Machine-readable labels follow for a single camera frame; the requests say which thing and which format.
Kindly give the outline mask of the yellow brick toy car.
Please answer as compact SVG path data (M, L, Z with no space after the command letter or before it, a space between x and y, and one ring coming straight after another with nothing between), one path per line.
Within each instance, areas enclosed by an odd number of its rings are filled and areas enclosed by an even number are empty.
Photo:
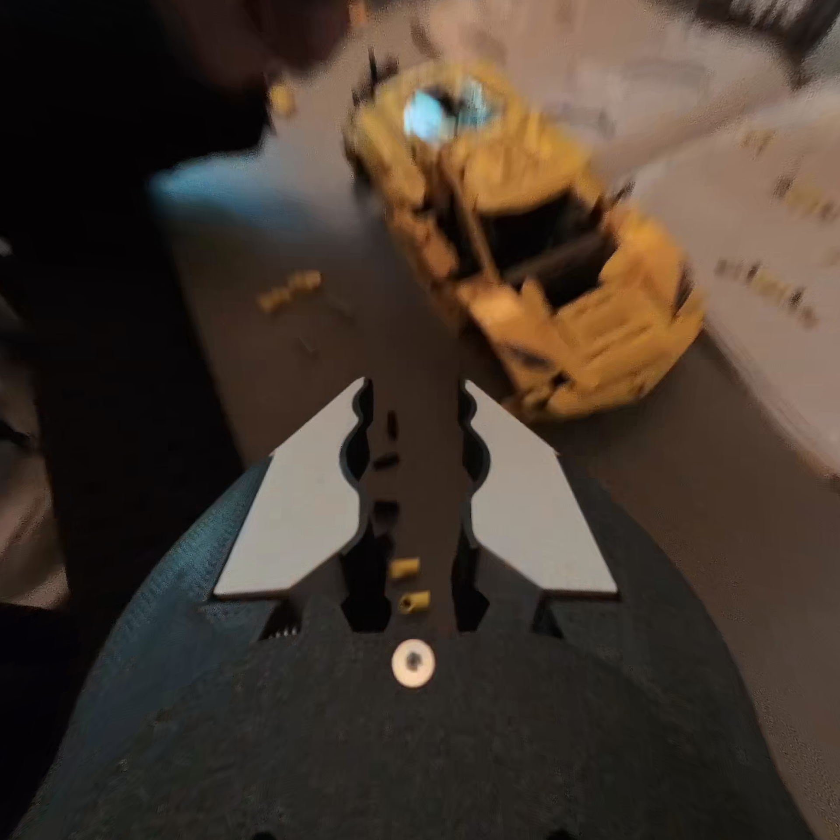
M635 403L698 338L684 249L493 66L401 70L371 50L342 141L440 316L499 360L521 419Z

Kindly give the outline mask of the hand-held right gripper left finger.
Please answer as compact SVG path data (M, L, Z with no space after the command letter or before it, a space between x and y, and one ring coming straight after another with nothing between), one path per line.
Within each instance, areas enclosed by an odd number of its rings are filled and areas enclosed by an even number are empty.
M352 381L270 454L217 577L217 599L285 595L362 534L370 378Z

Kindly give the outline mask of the cream hoodie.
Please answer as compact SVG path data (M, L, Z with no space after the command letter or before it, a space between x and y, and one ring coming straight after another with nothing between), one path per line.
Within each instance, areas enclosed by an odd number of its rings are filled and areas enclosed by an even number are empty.
M1 601L56 610L69 596L26 370L2 361Z

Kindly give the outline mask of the yellow and black loose bricks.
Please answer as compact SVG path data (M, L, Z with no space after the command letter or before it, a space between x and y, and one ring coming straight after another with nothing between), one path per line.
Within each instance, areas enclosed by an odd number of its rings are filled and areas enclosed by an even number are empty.
M267 317L275 317L288 309L296 301L311 296L326 295L323 291L323 276L317 269L298 269L286 279L270 289L261 291L256 297L256 305ZM374 517L381 523L393 524L399 512L395 500L379 500L374 504Z

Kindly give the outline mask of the grey desk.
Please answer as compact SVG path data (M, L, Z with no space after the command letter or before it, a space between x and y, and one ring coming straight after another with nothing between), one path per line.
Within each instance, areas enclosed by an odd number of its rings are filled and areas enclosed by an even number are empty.
M186 164L153 181L239 453L251 464L356 378L374 384L377 437L394 410L402 462L373 474L377 497L407 480L397 544L455 548L466 475L456 420L461 376L500 398L476 343L427 305L354 192L340 121L372 43L416 57L404 28L352 40L296 80L298 112L258 151ZM595 478L680 568L749 687L773 758L814 834L838 838L838 493L786 444L702 337L647 399L538 429Z

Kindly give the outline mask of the open instruction booklet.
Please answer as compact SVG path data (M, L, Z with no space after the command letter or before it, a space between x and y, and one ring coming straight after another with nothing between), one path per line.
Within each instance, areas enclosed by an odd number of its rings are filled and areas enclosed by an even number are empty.
M430 56L488 60L688 254L706 330L824 477L839 467L838 77L701 2L430 2Z

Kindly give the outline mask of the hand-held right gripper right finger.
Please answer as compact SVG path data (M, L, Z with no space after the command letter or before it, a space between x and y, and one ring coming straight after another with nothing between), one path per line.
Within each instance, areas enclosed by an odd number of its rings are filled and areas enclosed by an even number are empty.
M620 591L552 446L464 380L458 394L474 544L550 595Z

